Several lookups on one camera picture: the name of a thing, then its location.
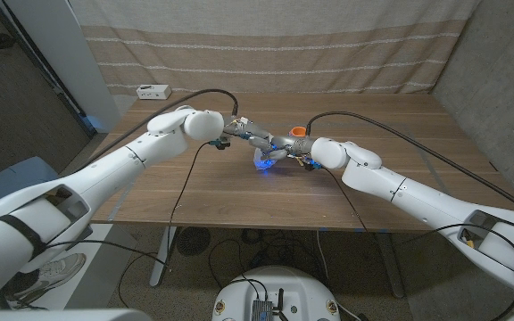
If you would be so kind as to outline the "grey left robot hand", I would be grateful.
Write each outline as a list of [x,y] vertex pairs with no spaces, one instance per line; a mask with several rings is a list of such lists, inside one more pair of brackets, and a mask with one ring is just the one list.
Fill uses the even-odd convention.
[[274,150],[272,144],[273,135],[247,118],[233,119],[224,126],[223,138],[238,137],[247,140],[249,145],[269,153]]

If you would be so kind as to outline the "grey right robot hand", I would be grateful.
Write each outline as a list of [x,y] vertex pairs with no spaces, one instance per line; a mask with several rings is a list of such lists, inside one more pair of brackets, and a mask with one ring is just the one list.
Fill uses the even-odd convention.
[[314,142],[314,138],[306,136],[273,136],[269,145],[258,151],[258,159],[280,161],[289,155],[303,156],[311,152]]

